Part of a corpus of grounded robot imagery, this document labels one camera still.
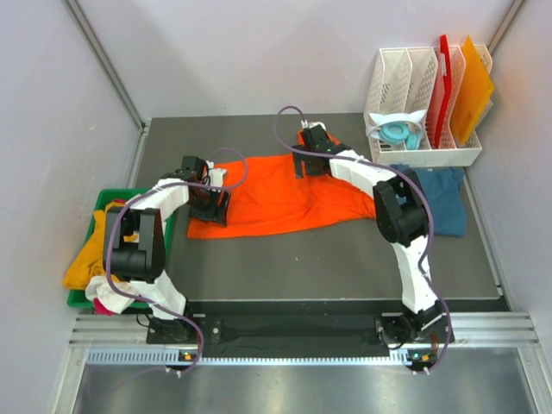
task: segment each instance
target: metal corner post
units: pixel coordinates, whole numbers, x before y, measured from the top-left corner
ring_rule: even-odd
[[[146,123],[142,120],[140,113],[138,112],[138,109],[135,107],[134,103],[132,102],[132,99],[130,98],[129,93],[124,87],[124,84],[122,83],[121,78],[119,78],[119,75],[115,70],[115,67],[113,67],[113,64],[111,63],[110,58],[108,57],[107,53],[104,51],[104,48],[102,47],[100,40],[97,38],[96,33],[94,32],[94,29],[88,22],[88,19],[86,18],[86,15],[82,7],[78,3],[78,0],[62,0],[62,1],[67,7],[67,10],[71,14],[75,22],[77,23],[78,29],[84,36],[86,42],[88,43],[88,46],[90,46],[91,51],[96,56],[98,63],[102,67],[103,72],[105,73],[111,85],[115,89],[116,94],[121,99],[122,104],[124,105],[125,109],[130,115],[130,118],[135,123],[136,127],[140,130],[140,132],[142,132],[146,127]]]
[[[487,45],[487,48],[489,49],[489,53],[491,55],[494,55],[500,43],[504,40],[506,34],[510,30],[511,25],[514,23],[516,18],[519,17],[519,14],[521,13],[525,4],[527,4],[527,0],[513,0],[511,2],[510,7],[500,21],[499,26],[492,34],[491,40]]]

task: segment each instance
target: yellow cloth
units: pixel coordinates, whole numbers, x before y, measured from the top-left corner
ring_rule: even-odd
[[[85,246],[78,253],[75,261],[66,271],[63,278],[63,286],[67,289],[77,289],[83,291],[94,276],[105,275],[102,258],[104,257],[104,235],[105,235],[105,212],[114,205],[124,205],[123,203],[109,203],[104,210],[94,211],[94,232]]]

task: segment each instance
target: blue cloth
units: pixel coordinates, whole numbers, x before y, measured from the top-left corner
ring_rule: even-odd
[[[399,171],[408,166],[393,166]],[[428,199],[431,214],[435,222],[436,235],[466,235],[466,209],[461,199],[461,188],[464,171],[460,168],[438,168],[433,171],[423,168],[412,168],[422,185]]]

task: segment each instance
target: headphones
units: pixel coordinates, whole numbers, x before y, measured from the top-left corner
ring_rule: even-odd
[[[388,145],[405,143],[407,150],[420,147],[423,136],[422,120],[427,110],[411,114],[368,114],[367,135]]]

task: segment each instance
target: orange cloth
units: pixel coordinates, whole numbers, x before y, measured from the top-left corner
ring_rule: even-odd
[[[217,165],[228,170],[225,185],[243,176],[240,161]],[[191,239],[279,235],[330,226],[345,220],[375,218],[373,200],[340,179],[295,177],[291,154],[248,158],[245,182],[232,190],[228,226],[192,218]]]

